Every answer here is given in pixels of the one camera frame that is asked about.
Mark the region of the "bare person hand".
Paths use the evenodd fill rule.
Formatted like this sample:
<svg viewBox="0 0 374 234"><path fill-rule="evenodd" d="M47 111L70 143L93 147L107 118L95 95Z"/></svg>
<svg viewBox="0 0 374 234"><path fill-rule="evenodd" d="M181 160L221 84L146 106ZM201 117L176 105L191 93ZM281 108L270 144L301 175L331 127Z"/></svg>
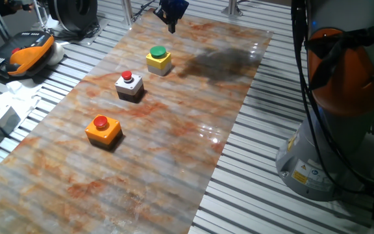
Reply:
<svg viewBox="0 0 374 234"><path fill-rule="evenodd" d="M5 0L5 4L14 10L31 11L34 8L33 0Z"/></svg>

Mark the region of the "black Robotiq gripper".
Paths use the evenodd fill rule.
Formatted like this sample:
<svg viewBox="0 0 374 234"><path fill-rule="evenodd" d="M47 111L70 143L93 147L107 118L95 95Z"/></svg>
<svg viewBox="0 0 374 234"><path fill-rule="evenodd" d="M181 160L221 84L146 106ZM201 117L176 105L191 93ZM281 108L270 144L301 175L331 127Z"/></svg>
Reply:
<svg viewBox="0 0 374 234"><path fill-rule="evenodd" d="M165 13L172 14L172 21L170 15L166 14L166 17L168 20L168 31L174 33L175 26L186 12L189 2L186 0L161 0L160 6Z"/></svg>

